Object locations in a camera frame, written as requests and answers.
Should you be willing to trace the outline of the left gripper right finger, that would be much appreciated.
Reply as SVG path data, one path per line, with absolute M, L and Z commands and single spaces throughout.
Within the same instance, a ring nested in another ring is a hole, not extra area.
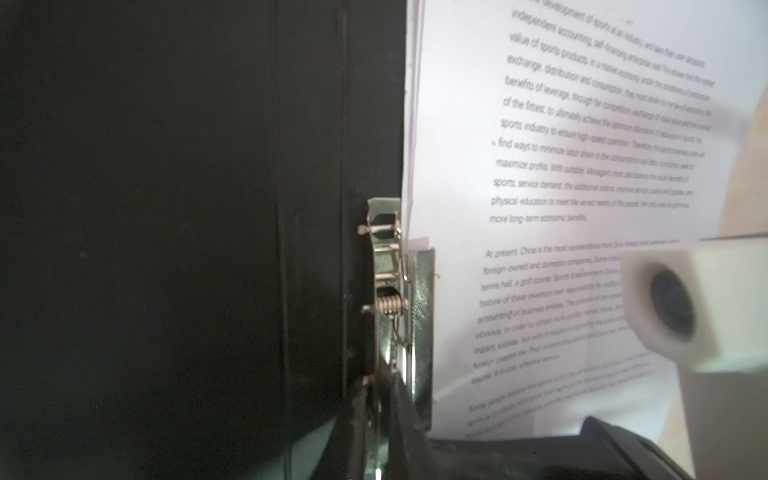
M 392 377 L 387 479 L 443 479 L 432 446 L 399 372 Z

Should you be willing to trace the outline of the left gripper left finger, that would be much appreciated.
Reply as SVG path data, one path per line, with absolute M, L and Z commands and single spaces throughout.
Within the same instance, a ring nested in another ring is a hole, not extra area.
M 335 420 L 312 480 L 360 480 L 366 463 L 369 378 L 361 377 Z

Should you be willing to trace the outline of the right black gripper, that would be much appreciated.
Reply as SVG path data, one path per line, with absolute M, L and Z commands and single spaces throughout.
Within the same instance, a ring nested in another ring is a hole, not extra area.
M 433 440 L 449 479 L 689 479 L 652 441 L 595 417 L 573 436 Z

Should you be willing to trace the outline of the red and black folder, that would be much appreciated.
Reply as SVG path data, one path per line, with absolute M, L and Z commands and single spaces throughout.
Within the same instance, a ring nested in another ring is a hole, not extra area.
M 1 475 L 307 479 L 372 367 L 404 1 L 1 5 Z

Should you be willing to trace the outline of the text sheet corner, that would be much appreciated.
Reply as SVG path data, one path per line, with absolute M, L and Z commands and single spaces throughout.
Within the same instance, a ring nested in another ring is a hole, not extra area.
M 677 383 L 618 256 L 715 233 L 767 83 L 763 1 L 419 1 L 409 234 L 436 252 L 431 434 L 594 416 L 656 438 Z

